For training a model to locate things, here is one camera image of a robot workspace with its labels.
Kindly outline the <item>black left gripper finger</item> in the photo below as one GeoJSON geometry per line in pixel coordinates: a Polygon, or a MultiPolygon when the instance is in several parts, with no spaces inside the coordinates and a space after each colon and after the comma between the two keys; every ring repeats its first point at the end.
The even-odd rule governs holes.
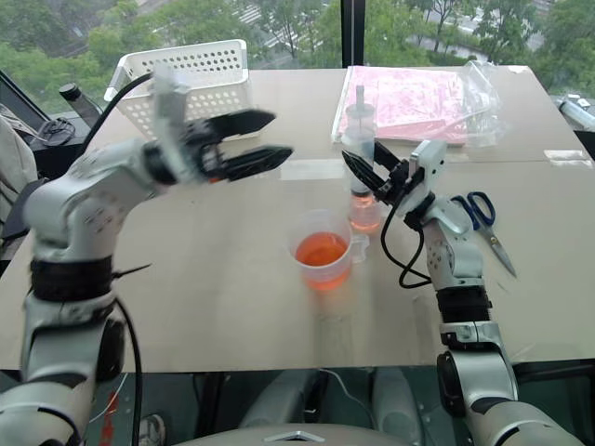
{"type": "Polygon", "coordinates": [[[222,173],[228,181],[237,181],[271,171],[283,164],[293,149],[286,146],[261,146],[224,161],[222,173]]]}
{"type": "Polygon", "coordinates": [[[220,139],[257,133],[271,123],[276,115],[270,111],[246,109],[208,119],[220,139]]]}

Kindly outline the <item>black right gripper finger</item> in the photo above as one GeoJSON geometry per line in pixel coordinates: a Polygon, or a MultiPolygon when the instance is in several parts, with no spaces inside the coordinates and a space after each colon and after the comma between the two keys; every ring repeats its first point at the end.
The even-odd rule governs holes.
{"type": "Polygon", "coordinates": [[[365,196],[378,190],[385,183],[385,180],[374,171],[374,149],[361,153],[343,150],[341,154],[350,170],[350,190],[354,195],[365,196]]]}
{"type": "Polygon", "coordinates": [[[374,145],[374,161],[387,170],[390,178],[395,179],[400,175],[400,159],[379,140],[374,145]]]}

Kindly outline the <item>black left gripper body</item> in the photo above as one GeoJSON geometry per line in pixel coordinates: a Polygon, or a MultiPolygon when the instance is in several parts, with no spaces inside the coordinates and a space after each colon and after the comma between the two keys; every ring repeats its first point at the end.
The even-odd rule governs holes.
{"type": "Polygon", "coordinates": [[[229,179],[219,144],[230,134],[230,117],[194,119],[184,124],[185,146],[199,173],[209,182],[229,179]]]}

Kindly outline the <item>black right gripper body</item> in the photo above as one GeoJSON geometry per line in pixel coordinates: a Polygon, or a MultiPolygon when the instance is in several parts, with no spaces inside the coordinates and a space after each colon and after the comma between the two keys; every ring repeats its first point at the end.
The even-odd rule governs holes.
{"type": "Polygon", "coordinates": [[[386,181],[374,192],[375,198],[387,205],[399,205],[425,177],[423,167],[416,167],[413,174],[409,167],[408,161],[397,161],[386,181]]]}

